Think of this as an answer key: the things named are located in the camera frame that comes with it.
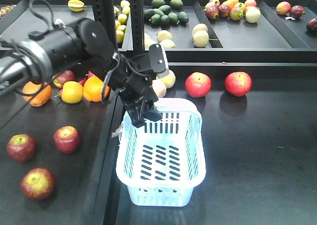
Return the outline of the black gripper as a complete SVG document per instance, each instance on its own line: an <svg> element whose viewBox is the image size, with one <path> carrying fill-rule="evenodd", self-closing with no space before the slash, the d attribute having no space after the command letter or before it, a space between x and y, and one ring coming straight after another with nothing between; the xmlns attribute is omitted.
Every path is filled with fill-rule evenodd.
<svg viewBox="0 0 317 225"><path fill-rule="evenodd" d="M155 76L145 54L135 59L113 54L112 63L108 65L108 85L120 96L135 127L144 126L144 118L154 122L162 119L154 105L158 100L152 88Z"/></svg>

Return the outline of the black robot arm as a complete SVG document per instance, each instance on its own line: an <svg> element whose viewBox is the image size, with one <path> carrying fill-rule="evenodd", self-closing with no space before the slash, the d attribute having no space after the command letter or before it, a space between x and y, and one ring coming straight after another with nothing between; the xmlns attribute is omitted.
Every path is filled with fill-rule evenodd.
<svg viewBox="0 0 317 225"><path fill-rule="evenodd" d="M22 42L1 40L7 52L0 60L0 93L16 91L28 81L43 84L77 63L97 58L95 75L116 91L131 122L141 127L146 120L158 121L158 100L152 88L155 72L117 52L99 22L88 18L45 32L32 32Z"/></svg>

